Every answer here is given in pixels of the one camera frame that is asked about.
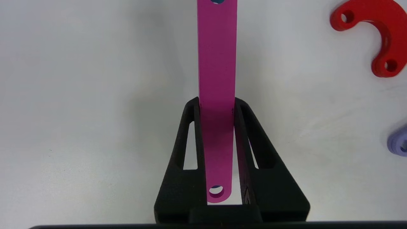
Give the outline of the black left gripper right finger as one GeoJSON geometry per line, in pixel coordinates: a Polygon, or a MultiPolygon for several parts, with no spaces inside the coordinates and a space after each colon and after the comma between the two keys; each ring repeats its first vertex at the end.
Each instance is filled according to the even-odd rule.
{"type": "Polygon", "coordinates": [[[235,99],[234,130],[240,194],[263,222],[305,221],[311,205],[250,106],[235,99]]]}

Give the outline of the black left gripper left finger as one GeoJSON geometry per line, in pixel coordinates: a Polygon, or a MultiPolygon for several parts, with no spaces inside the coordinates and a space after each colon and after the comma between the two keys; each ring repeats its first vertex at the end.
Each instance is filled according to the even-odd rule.
{"type": "Polygon", "coordinates": [[[198,97],[184,107],[174,147],[154,204],[157,223],[187,223],[190,211],[207,204],[204,147],[198,97]],[[189,125],[195,126],[197,168],[184,170],[189,125]]]}

